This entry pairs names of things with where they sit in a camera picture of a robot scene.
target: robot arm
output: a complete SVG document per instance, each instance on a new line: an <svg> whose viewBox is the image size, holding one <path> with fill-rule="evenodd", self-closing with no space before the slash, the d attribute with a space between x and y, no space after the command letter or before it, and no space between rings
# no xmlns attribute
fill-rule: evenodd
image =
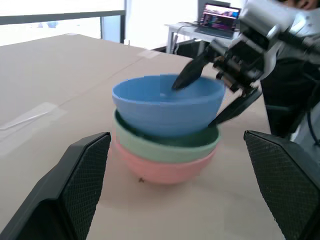
<svg viewBox="0 0 320 240"><path fill-rule="evenodd" d="M303 24L301 21L298 25L295 22L297 13L300 13L300 20L301 13L302 16L304 14ZM308 42L305 35L298 36L298 32L310 27L310 16L306 14L271 0L248 0L238 19L238 38L229 47L213 40L202 54L184 67L172 89L177 91L192 84L202 74L204 66L213 63L219 71L216 78L222 80L232 92L241 90L242 94L211 125L238 116L262 94L253 83L263 80L273 71L277 52L283 43L308 54L320 55L320 50Z"/></svg>

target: beige table surface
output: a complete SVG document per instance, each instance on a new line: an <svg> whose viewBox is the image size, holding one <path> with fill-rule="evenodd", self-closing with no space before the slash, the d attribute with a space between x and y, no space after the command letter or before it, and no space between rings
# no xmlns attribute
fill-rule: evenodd
<svg viewBox="0 0 320 240"><path fill-rule="evenodd" d="M111 131L112 86L179 73L189 59L63 35L0 47L0 61L0 129L9 127L0 130L1 231L70 144ZM228 92L222 107L234 97ZM245 130L269 132L263 98L220 130L212 163L181 185L138 182L111 154L87 239L283 240L243 141Z"/></svg>

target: green bowl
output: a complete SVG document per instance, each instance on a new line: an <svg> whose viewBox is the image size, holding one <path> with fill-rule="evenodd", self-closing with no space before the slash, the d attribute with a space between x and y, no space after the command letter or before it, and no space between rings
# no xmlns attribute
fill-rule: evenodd
<svg viewBox="0 0 320 240"><path fill-rule="evenodd" d="M113 116L117 142L131 153L150 161L173 164L192 162L209 155L220 140L217 127L179 137L156 137L129 126L117 110Z"/></svg>

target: laptop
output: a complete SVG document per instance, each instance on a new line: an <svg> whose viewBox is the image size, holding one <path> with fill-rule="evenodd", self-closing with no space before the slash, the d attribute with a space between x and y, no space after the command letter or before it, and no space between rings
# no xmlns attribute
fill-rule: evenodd
<svg viewBox="0 0 320 240"><path fill-rule="evenodd" d="M240 8L206 3L197 33L232 39L240 14Z"/></svg>

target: laptop screen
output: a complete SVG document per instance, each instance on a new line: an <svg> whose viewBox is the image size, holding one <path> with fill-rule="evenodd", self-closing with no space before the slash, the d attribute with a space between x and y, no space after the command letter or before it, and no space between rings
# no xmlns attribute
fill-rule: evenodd
<svg viewBox="0 0 320 240"><path fill-rule="evenodd" d="M236 29L237 19L240 14L239 8L205 4L200 26L234 32Z"/></svg>

